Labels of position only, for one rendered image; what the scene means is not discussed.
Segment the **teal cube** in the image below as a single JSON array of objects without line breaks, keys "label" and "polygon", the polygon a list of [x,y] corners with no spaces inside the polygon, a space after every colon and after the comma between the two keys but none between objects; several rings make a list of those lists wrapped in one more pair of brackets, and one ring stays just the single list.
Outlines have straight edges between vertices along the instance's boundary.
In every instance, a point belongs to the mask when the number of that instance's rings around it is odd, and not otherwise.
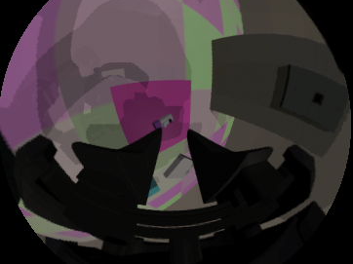
[{"label": "teal cube", "polygon": [[150,198],[152,195],[155,195],[155,193],[160,192],[160,188],[158,188],[157,183],[155,180],[151,181],[151,186],[150,186],[150,192],[148,192],[148,198]]}]

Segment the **magenta square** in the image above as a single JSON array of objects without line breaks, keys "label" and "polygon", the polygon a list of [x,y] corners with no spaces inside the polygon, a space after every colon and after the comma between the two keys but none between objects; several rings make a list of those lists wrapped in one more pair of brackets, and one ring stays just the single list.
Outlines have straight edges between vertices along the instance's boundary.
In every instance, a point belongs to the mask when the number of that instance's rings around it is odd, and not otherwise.
[{"label": "magenta square", "polygon": [[153,132],[152,122],[170,113],[175,120],[162,129],[160,152],[186,138],[190,124],[191,80],[148,80],[114,85],[111,93],[128,143]]}]

